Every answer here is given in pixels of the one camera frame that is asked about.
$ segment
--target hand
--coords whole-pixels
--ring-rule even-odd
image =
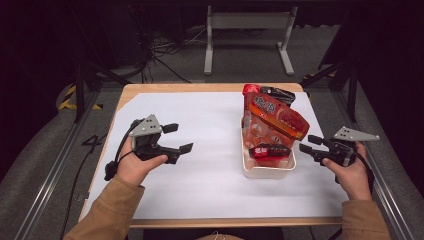
[[[365,146],[356,142],[357,153],[367,160]],[[324,165],[336,174],[343,190],[350,200],[372,200],[370,188],[368,186],[367,170],[365,165],[358,158],[349,167],[342,167],[330,159],[323,159]]]
[[[133,150],[131,142],[132,138],[126,139],[124,145],[122,146],[121,156],[124,156],[126,153],[129,153]],[[167,160],[168,156],[161,155],[148,161],[141,161],[140,158],[135,155],[135,153],[130,153],[120,161],[118,172],[116,174],[124,181],[134,186],[139,186],[151,170],[160,166]]]

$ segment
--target person's left hand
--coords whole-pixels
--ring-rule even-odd
[[[122,146],[121,156],[131,152],[132,138],[128,137]],[[119,163],[118,172],[116,173],[124,181],[139,186],[146,178],[147,174],[168,160],[168,156],[161,155],[148,161],[141,161],[135,153],[125,156]]]

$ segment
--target snack bag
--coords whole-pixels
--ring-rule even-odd
[[[250,160],[246,166],[284,168],[294,141],[309,130],[308,122],[289,107],[295,95],[256,84],[246,84],[243,95],[243,147]]]

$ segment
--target forearm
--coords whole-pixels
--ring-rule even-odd
[[[65,239],[124,239],[143,192],[116,175]]]
[[[373,201],[343,203],[343,239],[390,239],[380,209]]]

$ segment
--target white paper sheet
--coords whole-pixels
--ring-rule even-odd
[[[308,134],[322,136],[306,93],[295,93],[292,108],[310,124]],[[162,134],[159,144],[178,148],[194,143],[176,165],[152,171],[134,219],[209,219],[341,216],[347,200],[334,174],[299,151],[296,168],[283,179],[249,179],[243,175],[240,151],[240,92],[142,93],[118,111],[99,171],[93,179],[85,216],[107,182],[104,167],[134,119],[155,114],[161,125],[178,123],[177,132]]]

